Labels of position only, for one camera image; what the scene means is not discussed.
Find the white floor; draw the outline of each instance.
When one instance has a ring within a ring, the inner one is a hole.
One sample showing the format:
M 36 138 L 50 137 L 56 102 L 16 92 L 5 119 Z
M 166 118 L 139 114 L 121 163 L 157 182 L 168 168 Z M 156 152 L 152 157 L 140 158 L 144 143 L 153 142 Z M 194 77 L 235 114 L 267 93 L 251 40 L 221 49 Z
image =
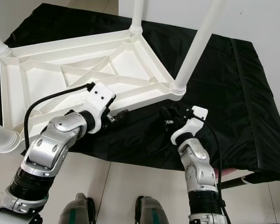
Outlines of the white floor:
M 68 7 L 118 14 L 118 0 L 71 0 Z M 0 155 L 0 196 L 21 160 L 20 155 Z M 237 171 L 224 180 L 247 173 Z M 94 199 L 98 224 L 134 223 L 135 200 L 139 195 L 158 199 L 170 223 L 189 223 L 183 172 L 110 163 L 69 153 L 42 212 L 44 223 L 57 224 L 63 207 L 78 192 Z M 223 197 L 233 224 L 280 224 L 280 182 L 225 189 Z

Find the electrical wire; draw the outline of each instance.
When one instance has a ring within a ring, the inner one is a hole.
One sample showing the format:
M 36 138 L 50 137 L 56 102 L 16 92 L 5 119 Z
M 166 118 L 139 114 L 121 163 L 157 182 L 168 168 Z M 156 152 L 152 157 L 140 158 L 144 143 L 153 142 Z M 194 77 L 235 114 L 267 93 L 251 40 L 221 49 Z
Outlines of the electrical wire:
M 217 149 L 218 149 L 218 153 L 219 153 L 219 168 L 218 168 L 218 184 L 217 184 L 217 188 L 218 188 L 218 196 L 219 196 L 219 201 L 220 201 L 220 204 L 221 204 L 221 208 L 223 210 L 223 213 L 227 219 L 227 223 L 228 224 L 231 224 L 231 221 L 229 219 L 229 216 L 228 216 L 228 213 L 226 211 L 226 208 L 225 208 L 225 202 L 224 200 L 222 199 L 222 191 L 221 191 L 221 182 L 222 182 L 222 152 L 221 152 L 221 148 L 219 147 L 219 141 L 218 141 L 218 138 L 217 138 L 217 135 L 214 131 L 214 129 L 212 128 L 212 126 L 206 121 L 206 120 L 203 120 L 202 118 L 192 114 L 191 115 L 193 118 L 196 118 L 197 120 L 200 120 L 201 122 L 205 123 L 206 126 L 210 129 L 210 131 L 212 132 L 214 138 L 215 138 L 215 142 L 216 142 L 216 145 L 217 145 Z
M 29 148 L 29 133 L 28 133 L 28 121 L 29 121 L 29 117 L 30 117 L 30 114 L 32 112 L 32 110 L 37 106 L 39 105 L 40 103 L 48 100 L 48 99 L 52 99 L 52 98 L 55 98 L 55 97 L 59 97 L 61 95 L 64 95 L 64 94 L 67 94 L 67 93 L 70 93 L 70 92 L 75 92 L 75 91 L 78 91 L 78 90 L 82 90 L 84 88 L 87 88 L 88 91 L 90 91 L 93 87 L 94 87 L 94 83 L 87 83 L 85 85 L 81 85 L 79 87 L 76 87 L 76 88 L 72 88 L 72 89 L 69 89 L 69 90 L 65 90 L 65 91 L 62 91 L 62 92 L 58 92 L 58 93 L 55 93 L 55 94 L 52 94 L 50 96 L 47 96 L 47 97 L 44 97 L 44 98 L 41 98 L 39 100 L 37 100 L 36 102 L 34 102 L 27 110 L 26 114 L 25 114 L 25 119 L 24 119 L 24 137 L 25 137 L 25 152 L 28 150 Z

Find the green stripe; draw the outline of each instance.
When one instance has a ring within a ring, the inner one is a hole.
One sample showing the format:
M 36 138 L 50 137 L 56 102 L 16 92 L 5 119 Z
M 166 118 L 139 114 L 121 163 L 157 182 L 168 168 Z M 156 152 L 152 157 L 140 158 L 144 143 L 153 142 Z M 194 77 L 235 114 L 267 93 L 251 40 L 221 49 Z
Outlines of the green stripe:
M 154 220 L 154 224 L 160 224 L 159 217 L 155 209 L 153 209 L 153 220 Z
M 69 224 L 75 224 L 76 221 L 76 209 L 70 210 L 70 218 L 69 218 Z

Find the black fabric cover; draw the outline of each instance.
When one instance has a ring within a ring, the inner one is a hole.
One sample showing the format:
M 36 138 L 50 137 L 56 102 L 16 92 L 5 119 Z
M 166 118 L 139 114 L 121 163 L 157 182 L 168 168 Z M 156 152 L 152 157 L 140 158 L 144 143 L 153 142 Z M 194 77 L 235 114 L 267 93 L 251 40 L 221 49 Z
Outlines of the black fabric cover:
M 131 19 L 40 5 L 10 36 L 10 47 L 128 29 Z M 142 23 L 143 36 L 175 77 L 196 31 L 153 22 Z M 252 43 L 213 35 L 179 102 L 163 101 L 127 115 L 124 127 L 77 142 L 72 152 L 103 160 L 182 170 L 176 147 L 170 144 L 159 111 L 175 105 L 209 110 L 208 122 L 218 136 L 224 168 L 258 171 L 280 179 L 280 117 L 264 70 Z M 204 127 L 197 137 L 217 166 L 217 149 Z

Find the pink object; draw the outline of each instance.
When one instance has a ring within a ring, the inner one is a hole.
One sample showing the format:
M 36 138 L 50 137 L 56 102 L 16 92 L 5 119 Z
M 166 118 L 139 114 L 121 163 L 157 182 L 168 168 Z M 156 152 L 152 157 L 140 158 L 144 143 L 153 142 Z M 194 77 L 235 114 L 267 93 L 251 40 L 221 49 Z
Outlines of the pink object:
M 225 175 L 227 175 L 227 174 L 230 174 L 230 173 L 232 173 L 232 172 L 234 172 L 234 171 L 236 171 L 236 170 L 237 170 L 237 169 L 235 169 L 235 168 L 223 169 L 223 170 L 222 170 L 222 176 L 225 176 Z M 216 174 L 216 178 L 218 178 L 218 174 L 219 174 L 218 169 L 215 169 L 215 174 Z

